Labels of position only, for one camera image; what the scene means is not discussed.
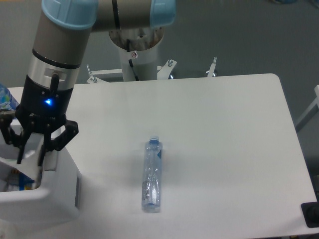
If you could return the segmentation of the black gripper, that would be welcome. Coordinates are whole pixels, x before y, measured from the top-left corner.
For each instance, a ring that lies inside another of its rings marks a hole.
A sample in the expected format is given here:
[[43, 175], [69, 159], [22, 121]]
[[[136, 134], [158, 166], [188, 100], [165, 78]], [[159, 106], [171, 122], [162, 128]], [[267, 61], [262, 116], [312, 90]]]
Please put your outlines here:
[[[21, 164], [25, 145], [32, 134], [32, 121], [30, 116], [35, 116], [34, 132], [43, 135], [43, 144], [40, 149], [37, 166], [42, 166], [46, 153], [54, 150], [61, 151], [79, 132], [78, 123], [66, 120], [65, 117], [73, 89], [60, 90], [60, 78], [57, 73], [53, 73], [49, 78], [49, 86], [45, 87], [34, 82], [29, 76], [26, 77], [22, 97], [19, 106], [15, 111], [0, 112], [0, 130], [8, 145], [13, 145], [19, 149], [17, 164]], [[11, 127], [13, 118], [16, 116], [23, 130], [18, 135]], [[62, 126], [65, 130], [56, 138], [51, 135]]]

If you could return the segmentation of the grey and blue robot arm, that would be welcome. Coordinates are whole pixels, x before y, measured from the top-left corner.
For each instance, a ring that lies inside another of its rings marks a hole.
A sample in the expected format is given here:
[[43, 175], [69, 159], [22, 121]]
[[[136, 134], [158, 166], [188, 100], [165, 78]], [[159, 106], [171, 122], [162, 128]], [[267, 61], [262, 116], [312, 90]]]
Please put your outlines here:
[[21, 164], [33, 133], [43, 135], [37, 160], [62, 150], [78, 133], [66, 118], [90, 33], [158, 28], [175, 20], [173, 0], [44, 0], [20, 104], [1, 110], [0, 130]]

